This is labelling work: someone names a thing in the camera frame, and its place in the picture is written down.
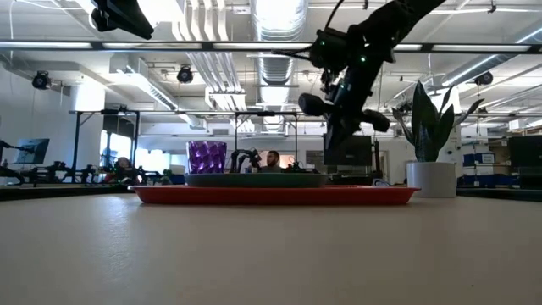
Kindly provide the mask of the purple faceted plastic cup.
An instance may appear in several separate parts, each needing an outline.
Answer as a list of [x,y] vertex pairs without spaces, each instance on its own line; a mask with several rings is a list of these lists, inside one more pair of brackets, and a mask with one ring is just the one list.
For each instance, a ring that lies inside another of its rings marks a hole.
[[227,144],[222,141],[189,141],[186,143],[189,173],[223,173]]

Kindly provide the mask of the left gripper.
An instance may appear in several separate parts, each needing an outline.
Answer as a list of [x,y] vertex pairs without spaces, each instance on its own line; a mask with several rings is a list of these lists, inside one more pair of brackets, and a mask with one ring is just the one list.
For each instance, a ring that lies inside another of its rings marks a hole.
[[132,14],[141,10],[137,0],[93,0],[93,4],[99,10],[112,11],[107,18],[102,11],[91,12],[91,22],[98,31],[121,29],[145,40],[152,38],[153,28],[147,19],[142,14]]

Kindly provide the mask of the blue-screen monitor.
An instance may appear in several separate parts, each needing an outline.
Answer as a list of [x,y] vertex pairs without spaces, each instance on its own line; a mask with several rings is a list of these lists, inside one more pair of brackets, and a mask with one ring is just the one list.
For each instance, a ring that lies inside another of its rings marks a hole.
[[50,140],[19,139],[16,145],[18,154],[14,160],[16,164],[42,164],[47,154]]

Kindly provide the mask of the blue bin with white label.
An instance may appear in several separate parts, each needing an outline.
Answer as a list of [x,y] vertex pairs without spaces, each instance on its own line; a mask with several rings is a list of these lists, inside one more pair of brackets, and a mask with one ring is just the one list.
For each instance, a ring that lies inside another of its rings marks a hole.
[[492,152],[476,152],[463,155],[463,165],[465,167],[475,166],[476,164],[494,164],[495,155]]

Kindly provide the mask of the silver ceiling air duct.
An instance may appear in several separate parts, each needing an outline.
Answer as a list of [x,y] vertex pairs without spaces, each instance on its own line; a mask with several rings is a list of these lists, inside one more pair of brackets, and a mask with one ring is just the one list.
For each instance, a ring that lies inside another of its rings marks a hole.
[[[308,0],[250,0],[254,39],[258,42],[293,42],[301,39]],[[265,111],[285,109],[296,61],[280,55],[257,56],[259,98]]]

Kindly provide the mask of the black metal frame stand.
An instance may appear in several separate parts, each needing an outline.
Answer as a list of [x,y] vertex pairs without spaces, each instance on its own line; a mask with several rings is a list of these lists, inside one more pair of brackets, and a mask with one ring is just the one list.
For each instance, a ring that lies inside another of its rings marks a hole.
[[136,149],[137,149],[137,145],[138,145],[138,142],[139,142],[139,131],[140,131],[140,125],[141,125],[141,110],[129,110],[127,108],[122,108],[120,110],[103,109],[103,110],[96,110],[96,111],[70,110],[69,113],[74,114],[76,116],[75,139],[74,139],[73,161],[72,161],[72,168],[73,169],[75,168],[75,166],[77,165],[77,162],[78,162],[80,127],[88,119],[90,119],[94,114],[98,114],[98,115],[101,115],[101,116],[115,116],[115,117],[135,115],[135,125],[134,125],[134,130],[133,130],[130,161],[133,164],[136,163]]
[[235,116],[235,150],[231,154],[231,163],[230,163],[230,171],[233,173],[240,173],[241,172],[241,163],[238,162],[238,155],[240,153],[244,153],[246,156],[255,156],[255,153],[253,151],[249,151],[246,149],[239,149],[238,148],[238,128],[239,128],[239,121],[238,118],[240,116],[246,116],[248,119],[251,116],[258,116],[258,117],[274,117],[274,116],[292,116],[295,120],[295,123],[292,125],[290,121],[287,121],[284,119],[284,123],[288,123],[292,125],[295,129],[295,157],[293,161],[291,162],[291,171],[298,170],[300,168],[300,162],[298,160],[298,121],[299,121],[299,115],[296,111],[293,112],[286,112],[286,111],[236,111],[234,112]]

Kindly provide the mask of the green snake plant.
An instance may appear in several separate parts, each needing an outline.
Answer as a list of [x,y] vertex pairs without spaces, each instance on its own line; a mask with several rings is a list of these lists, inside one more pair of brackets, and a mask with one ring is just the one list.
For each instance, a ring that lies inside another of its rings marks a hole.
[[414,146],[417,161],[436,162],[451,130],[475,112],[483,101],[483,98],[477,100],[456,119],[454,107],[451,105],[445,110],[445,105],[442,105],[437,109],[423,84],[418,81],[412,97],[411,127],[407,127],[399,109],[393,108],[392,114],[403,129],[407,141]]

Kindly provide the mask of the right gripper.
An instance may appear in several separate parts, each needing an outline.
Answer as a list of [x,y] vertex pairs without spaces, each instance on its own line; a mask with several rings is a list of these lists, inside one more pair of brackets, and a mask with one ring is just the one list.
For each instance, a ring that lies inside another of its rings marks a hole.
[[361,123],[369,123],[380,132],[390,128],[390,120],[382,113],[364,108],[367,99],[373,95],[372,86],[381,65],[349,66],[337,84],[327,83],[324,99],[310,93],[299,96],[298,105],[304,114],[322,116],[327,123],[325,151],[339,147],[351,136],[350,132],[361,129]]

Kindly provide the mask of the red plastic tray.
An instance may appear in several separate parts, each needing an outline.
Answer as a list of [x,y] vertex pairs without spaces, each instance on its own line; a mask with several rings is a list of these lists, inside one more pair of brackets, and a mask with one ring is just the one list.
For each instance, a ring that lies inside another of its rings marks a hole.
[[212,206],[395,206],[406,205],[416,188],[404,186],[322,186],[246,188],[131,186],[143,203]]

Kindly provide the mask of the green round plate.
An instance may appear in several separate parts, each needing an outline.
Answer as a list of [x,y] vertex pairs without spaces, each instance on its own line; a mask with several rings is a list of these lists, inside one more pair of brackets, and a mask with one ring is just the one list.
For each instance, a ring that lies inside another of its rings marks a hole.
[[319,188],[327,175],[313,173],[193,174],[185,175],[190,187]]

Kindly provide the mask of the black computer monitor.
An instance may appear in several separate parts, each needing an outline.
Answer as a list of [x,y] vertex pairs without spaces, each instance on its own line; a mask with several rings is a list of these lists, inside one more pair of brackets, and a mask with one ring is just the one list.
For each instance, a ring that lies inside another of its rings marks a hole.
[[542,189],[542,135],[508,139],[511,165],[522,189]]
[[348,136],[334,141],[332,136],[324,134],[325,165],[371,166],[372,157],[370,136]]

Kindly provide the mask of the white plant pot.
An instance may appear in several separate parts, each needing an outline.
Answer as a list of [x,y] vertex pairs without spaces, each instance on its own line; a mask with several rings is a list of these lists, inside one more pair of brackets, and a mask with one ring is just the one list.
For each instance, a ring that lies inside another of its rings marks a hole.
[[452,163],[413,162],[406,165],[407,186],[416,188],[414,197],[456,197],[456,167]]

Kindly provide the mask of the person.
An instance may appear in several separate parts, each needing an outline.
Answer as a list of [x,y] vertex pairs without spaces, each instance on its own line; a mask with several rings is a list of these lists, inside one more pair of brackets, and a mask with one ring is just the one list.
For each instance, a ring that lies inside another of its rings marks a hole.
[[277,151],[268,151],[266,165],[260,169],[261,173],[280,173],[282,168],[279,166],[280,155]]

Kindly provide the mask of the black background robot rig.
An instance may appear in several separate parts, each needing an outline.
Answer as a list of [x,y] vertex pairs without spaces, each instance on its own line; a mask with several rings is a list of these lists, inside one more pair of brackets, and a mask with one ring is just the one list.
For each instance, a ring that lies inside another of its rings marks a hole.
[[26,177],[32,184],[92,184],[98,175],[97,167],[92,164],[83,169],[73,169],[65,162],[54,161],[52,165],[32,168]]
[[103,181],[127,186],[146,186],[149,183],[156,184],[162,177],[163,175],[157,171],[144,170],[141,166],[135,167],[128,158],[120,157],[107,171]]

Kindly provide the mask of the blue storage bin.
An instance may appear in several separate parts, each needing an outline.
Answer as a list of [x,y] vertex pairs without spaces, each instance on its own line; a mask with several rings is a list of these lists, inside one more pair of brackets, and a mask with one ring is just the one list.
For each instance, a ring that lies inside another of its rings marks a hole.
[[511,186],[516,182],[516,178],[511,175],[492,174],[492,175],[464,175],[457,179],[458,186],[475,186],[495,188],[497,186]]

